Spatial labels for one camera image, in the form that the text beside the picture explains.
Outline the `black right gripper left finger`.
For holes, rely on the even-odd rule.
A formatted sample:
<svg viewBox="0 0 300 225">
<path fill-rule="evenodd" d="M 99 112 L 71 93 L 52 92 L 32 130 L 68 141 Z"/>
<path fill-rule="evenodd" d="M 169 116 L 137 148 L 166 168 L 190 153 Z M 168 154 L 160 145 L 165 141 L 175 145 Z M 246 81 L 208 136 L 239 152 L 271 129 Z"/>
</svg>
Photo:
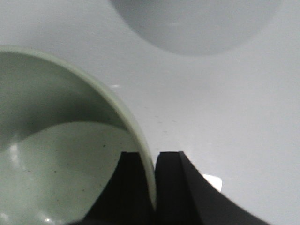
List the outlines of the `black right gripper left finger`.
<svg viewBox="0 0 300 225">
<path fill-rule="evenodd" d="M 106 187 L 78 225 L 150 225 L 152 207 L 137 152 L 122 152 Z"/>
</svg>

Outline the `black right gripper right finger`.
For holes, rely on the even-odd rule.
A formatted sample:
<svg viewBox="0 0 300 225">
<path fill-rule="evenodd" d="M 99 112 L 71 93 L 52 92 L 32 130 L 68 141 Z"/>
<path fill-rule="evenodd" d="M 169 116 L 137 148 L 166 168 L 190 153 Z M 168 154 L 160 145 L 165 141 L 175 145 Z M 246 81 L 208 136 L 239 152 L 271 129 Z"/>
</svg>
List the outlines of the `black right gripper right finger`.
<svg viewBox="0 0 300 225">
<path fill-rule="evenodd" d="M 184 152 L 161 152 L 157 158 L 158 225 L 264 225 L 219 193 Z"/>
</svg>

